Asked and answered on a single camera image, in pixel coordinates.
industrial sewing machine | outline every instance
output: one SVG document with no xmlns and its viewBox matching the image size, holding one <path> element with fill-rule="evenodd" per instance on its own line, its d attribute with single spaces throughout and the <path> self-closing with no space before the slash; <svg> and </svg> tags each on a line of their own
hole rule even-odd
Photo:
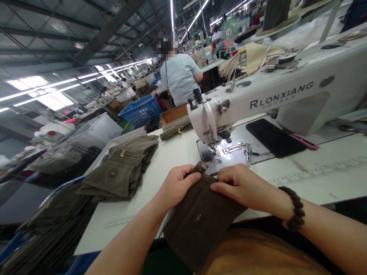
<svg viewBox="0 0 367 275">
<path fill-rule="evenodd" d="M 276 122 L 292 133 L 317 133 L 328 121 L 365 107 L 367 23 L 235 83 L 195 95 L 187 105 L 193 128 L 208 146 L 231 143 L 233 124 L 279 108 Z"/>
<path fill-rule="evenodd" d="M 195 63 L 198 65 L 200 69 L 208 66 L 213 63 L 213 46 L 209 45 L 203 49 L 197 51 L 197 57 L 194 54 L 191 54 L 191 58 L 194 59 Z"/>
</svg>

black phone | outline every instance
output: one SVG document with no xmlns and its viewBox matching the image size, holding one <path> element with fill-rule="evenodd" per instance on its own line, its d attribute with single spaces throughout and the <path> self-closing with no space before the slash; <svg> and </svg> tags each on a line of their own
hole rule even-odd
<svg viewBox="0 0 367 275">
<path fill-rule="evenodd" d="M 247 124 L 246 129 L 279 158 L 307 149 L 304 144 L 263 118 Z"/>
</svg>

pink handle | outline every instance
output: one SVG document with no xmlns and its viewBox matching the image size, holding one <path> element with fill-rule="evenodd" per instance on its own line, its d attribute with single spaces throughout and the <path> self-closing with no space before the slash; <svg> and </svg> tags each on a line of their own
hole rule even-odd
<svg viewBox="0 0 367 275">
<path fill-rule="evenodd" d="M 312 150 L 312 151 L 316 151 L 317 149 L 320 148 L 320 146 L 313 144 L 312 142 L 309 142 L 308 140 L 305 140 L 304 138 L 297 136 L 295 134 L 290 134 L 290 136 L 296 140 L 298 140 L 299 142 L 301 142 L 302 144 L 304 144 L 305 146 L 307 146 L 308 149 Z"/>
</svg>

measuring tape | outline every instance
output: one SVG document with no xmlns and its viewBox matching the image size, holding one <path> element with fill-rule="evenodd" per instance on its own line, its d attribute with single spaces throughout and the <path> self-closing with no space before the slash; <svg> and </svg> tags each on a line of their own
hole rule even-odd
<svg viewBox="0 0 367 275">
<path fill-rule="evenodd" d="M 273 178 L 271 180 L 268 180 L 268 182 L 274 186 L 287 186 L 301 180 L 306 180 L 312 177 L 321 176 L 333 172 L 339 172 L 347 170 L 352 167 L 357 167 L 366 164 L 367 164 L 367 156 L 359 156 L 349 160 L 343 160 L 332 164 L 322 165 L 317 168 L 312 168 L 308 172 L 301 171 L 294 174 Z"/>
</svg>

hand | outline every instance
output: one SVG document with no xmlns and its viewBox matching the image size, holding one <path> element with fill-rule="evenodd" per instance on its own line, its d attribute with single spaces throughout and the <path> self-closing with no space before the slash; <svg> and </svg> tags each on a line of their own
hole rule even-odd
<svg viewBox="0 0 367 275">
<path fill-rule="evenodd" d="M 188 164 L 172 168 L 168 173 L 161 188 L 156 194 L 158 201 L 164 204 L 163 207 L 165 210 L 168 211 L 179 204 L 185 197 L 189 188 L 201 178 L 200 173 L 193 173 L 186 177 L 193 168 L 193 165 Z"/>
<path fill-rule="evenodd" d="M 243 164 L 219 170 L 218 180 L 218 183 L 210 186 L 211 190 L 226 195 L 248 208 L 267 212 L 284 220 L 293 215 L 290 197 Z"/>
</svg>

